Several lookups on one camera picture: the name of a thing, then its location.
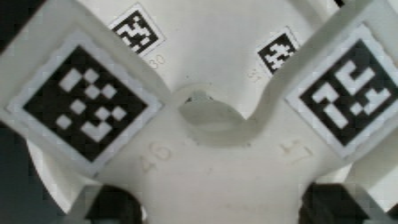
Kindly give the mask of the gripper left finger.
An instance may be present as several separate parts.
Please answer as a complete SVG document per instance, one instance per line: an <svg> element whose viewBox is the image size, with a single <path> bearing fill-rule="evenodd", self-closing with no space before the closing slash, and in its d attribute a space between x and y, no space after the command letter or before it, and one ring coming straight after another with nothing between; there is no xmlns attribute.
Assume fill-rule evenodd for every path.
<svg viewBox="0 0 398 224"><path fill-rule="evenodd" d="M139 200L115 186L87 185L60 224L144 224Z"/></svg>

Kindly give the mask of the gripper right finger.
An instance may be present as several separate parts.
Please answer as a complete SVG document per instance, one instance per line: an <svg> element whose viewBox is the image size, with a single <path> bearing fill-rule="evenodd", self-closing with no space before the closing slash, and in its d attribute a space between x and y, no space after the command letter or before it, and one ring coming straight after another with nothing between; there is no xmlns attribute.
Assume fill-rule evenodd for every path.
<svg viewBox="0 0 398 224"><path fill-rule="evenodd" d="M313 183L302 196L298 224L394 224L394 212L385 212L357 184Z"/></svg>

